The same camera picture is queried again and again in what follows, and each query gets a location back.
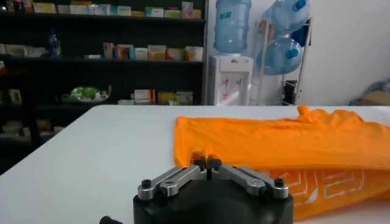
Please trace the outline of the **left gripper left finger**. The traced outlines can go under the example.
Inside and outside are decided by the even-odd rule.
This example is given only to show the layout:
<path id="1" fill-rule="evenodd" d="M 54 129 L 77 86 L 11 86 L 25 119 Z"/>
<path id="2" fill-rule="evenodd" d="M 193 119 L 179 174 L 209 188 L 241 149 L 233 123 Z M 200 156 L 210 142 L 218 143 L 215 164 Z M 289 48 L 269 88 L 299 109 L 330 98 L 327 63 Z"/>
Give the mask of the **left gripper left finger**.
<path id="1" fill-rule="evenodd" d="M 195 159 L 187 168 L 174 167 L 154 179 L 144 179 L 138 186 L 139 200 L 166 200 L 178 196 L 181 190 L 191 184 L 207 179 L 207 160 Z"/>

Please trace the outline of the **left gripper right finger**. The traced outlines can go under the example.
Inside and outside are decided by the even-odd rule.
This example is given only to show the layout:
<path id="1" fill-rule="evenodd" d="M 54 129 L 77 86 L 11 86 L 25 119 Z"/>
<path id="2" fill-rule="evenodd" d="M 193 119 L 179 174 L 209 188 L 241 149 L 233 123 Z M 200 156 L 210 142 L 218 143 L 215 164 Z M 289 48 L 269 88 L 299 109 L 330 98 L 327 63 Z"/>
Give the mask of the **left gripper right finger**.
<path id="1" fill-rule="evenodd" d="M 220 159 L 208 158 L 207 167 L 211 169 L 212 178 L 216 180 L 231 180 L 240 185 L 250 195 L 265 196 L 284 200 L 289 197 L 289 187 L 281 178 L 272 179 L 248 167 L 233 167 L 223 165 Z"/>

